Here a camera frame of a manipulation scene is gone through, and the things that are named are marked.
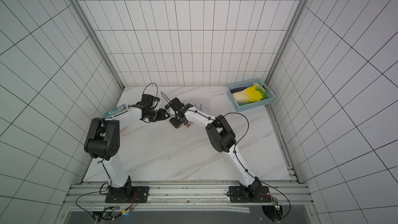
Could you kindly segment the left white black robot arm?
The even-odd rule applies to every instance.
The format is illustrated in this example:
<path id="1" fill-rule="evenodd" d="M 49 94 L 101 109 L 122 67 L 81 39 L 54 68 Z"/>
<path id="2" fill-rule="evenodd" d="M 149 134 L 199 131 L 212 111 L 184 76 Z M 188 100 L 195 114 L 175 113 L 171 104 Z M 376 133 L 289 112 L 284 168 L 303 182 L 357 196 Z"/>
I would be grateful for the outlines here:
<path id="1" fill-rule="evenodd" d="M 130 203 L 133 200 L 146 202 L 148 188 L 133 187 L 118 155 L 120 132 L 135 121 L 158 122 L 170 117 L 164 109 L 158 109 L 157 96 L 143 94 L 141 101 L 133 105 L 122 105 L 111 111 L 108 117 L 93 118 L 89 127 L 84 150 L 100 163 L 108 176 L 106 203 Z"/>

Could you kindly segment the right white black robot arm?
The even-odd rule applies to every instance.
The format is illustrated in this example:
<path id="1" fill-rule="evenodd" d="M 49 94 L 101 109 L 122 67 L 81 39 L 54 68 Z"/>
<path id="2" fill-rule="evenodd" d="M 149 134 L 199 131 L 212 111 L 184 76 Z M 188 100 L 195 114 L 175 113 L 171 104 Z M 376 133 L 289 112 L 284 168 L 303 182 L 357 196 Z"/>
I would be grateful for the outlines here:
<path id="1" fill-rule="evenodd" d="M 262 183 L 258 177 L 252 174 L 241 156 L 237 148 L 236 135 L 225 116 L 207 115 L 191 104 L 187 104 L 180 109 L 168 104 L 166 110 L 174 115 L 170 122 L 175 128 L 190 122 L 203 127 L 212 147 L 229 159 L 239 176 L 239 187 L 235 188 L 236 192 L 229 191 L 229 196 L 233 202 L 259 203 L 264 200 L 264 197 L 261 196 Z"/>

